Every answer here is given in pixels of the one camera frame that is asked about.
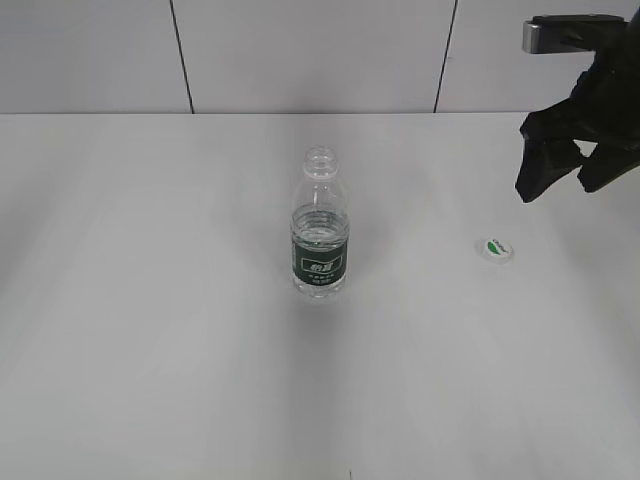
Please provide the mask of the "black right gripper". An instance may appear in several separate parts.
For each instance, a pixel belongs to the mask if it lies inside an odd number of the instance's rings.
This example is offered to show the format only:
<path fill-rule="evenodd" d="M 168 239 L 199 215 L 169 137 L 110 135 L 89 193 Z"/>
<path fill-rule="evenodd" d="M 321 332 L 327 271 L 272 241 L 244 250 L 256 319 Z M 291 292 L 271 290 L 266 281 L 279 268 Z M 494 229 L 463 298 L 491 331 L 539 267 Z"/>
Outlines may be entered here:
<path fill-rule="evenodd" d="M 569 97 L 530 113 L 520 128 L 525 140 L 515 189 L 524 203 L 582 166 L 573 140 L 598 143 L 578 173 L 587 193 L 639 166 L 639 21 L 627 21 L 614 42 L 592 52 Z"/>

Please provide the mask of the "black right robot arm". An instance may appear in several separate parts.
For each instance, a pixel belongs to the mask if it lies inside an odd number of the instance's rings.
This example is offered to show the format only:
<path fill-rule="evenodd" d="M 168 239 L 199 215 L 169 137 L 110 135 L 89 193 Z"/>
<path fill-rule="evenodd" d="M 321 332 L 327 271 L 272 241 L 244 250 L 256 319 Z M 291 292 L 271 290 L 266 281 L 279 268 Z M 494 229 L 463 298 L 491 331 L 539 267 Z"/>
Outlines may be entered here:
<path fill-rule="evenodd" d="M 531 112 L 520 127 L 515 189 L 525 203 L 576 171 L 588 193 L 639 165 L 639 18 L 604 14 L 535 16 L 523 25 L 529 54 L 591 51 L 570 96 Z"/>

